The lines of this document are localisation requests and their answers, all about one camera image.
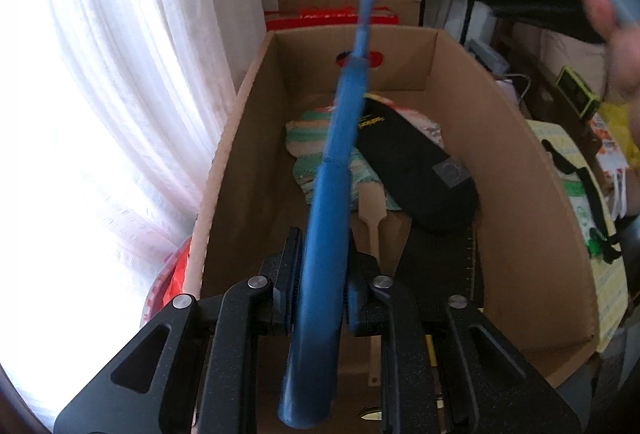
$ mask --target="black strap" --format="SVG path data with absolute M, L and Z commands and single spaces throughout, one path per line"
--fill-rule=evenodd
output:
M 608 264 L 613 263 L 613 261 L 622 256 L 622 252 L 614 248 L 614 245 L 618 243 L 618 235 L 613 234 L 609 236 L 607 221 L 605 219 L 604 209 L 602 208 L 602 200 L 600 199 L 598 189 L 593 183 L 589 169 L 587 167 L 575 167 L 575 165 L 562 156 L 562 154 L 558 153 L 548 140 L 542 140 L 542 147 L 545 148 L 547 153 L 551 154 L 551 159 L 556 169 L 564 174 L 577 174 L 584 187 L 587 201 L 589 202 L 593 223 L 596 225 L 595 228 L 590 229 L 590 237 L 600 246 L 604 261 Z

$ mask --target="green and white towel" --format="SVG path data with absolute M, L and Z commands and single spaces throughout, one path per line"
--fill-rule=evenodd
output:
M 443 147 L 440 127 L 435 122 L 413 109 L 398 107 L 389 99 L 370 94 L 366 96 L 375 98 L 392 107 L 425 136 L 440 147 Z M 293 166 L 293 176 L 303 190 L 307 204 L 311 204 L 313 200 L 314 180 L 316 171 L 322 162 L 322 153 L 324 152 L 324 143 L 332 110 L 332 106 L 327 106 L 314 111 L 307 111 L 299 120 L 291 121 L 286 126 L 287 151 L 297 158 Z M 356 209 L 358 207 L 358 190 L 356 188 L 358 183 L 381 182 L 378 175 L 371 169 L 355 147 L 351 150 L 350 169 L 351 207 Z M 386 208 L 392 211 L 400 210 L 398 204 L 388 193 L 386 193 Z

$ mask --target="cardboard box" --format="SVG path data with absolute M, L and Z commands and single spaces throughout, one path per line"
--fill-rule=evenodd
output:
M 420 24 L 421 0 L 376 0 L 374 8 L 388 8 L 398 16 L 399 24 Z M 360 0 L 278 0 L 280 12 L 297 12 L 304 8 L 358 8 Z
M 279 252 L 308 207 L 292 176 L 285 124 L 330 104 L 354 26 L 271 32 L 252 64 L 213 160 L 196 221 L 184 291 L 225 292 Z M 421 111 L 442 127 L 447 151 L 473 175 L 480 196 L 478 247 L 484 311 L 552 385 L 596 348 L 598 311 L 588 254 L 556 170 L 526 121 L 484 69 L 444 31 L 374 26 L 370 49 L 384 62 L 370 89 Z M 382 263 L 398 261 L 408 217 L 380 226 Z M 351 218 L 356 244 L 365 226 Z M 276 418 L 288 339 L 261 337 L 258 432 L 288 432 Z M 315 432 L 378 432 L 357 411 L 379 404 L 367 385 L 369 339 L 343 334 L 331 420 Z

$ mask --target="black bag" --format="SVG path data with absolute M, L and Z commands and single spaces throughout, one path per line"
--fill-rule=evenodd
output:
M 356 147 L 396 203 L 427 230 L 472 223 L 478 193 L 469 173 L 390 107 L 366 99 Z

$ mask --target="black clamp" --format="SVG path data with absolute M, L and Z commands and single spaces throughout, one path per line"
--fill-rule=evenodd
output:
M 258 336 L 294 326 L 302 234 L 260 275 L 223 296 L 178 295 L 69 403 L 54 434 L 254 434 Z M 412 293 L 380 274 L 351 240 L 346 318 L 356 336 L 382 336 L 381 429 L 387 434 L 579 433 L 577 417 L 506 338 L 463 297 L 433 332 L 444 416 L 425 326 Z

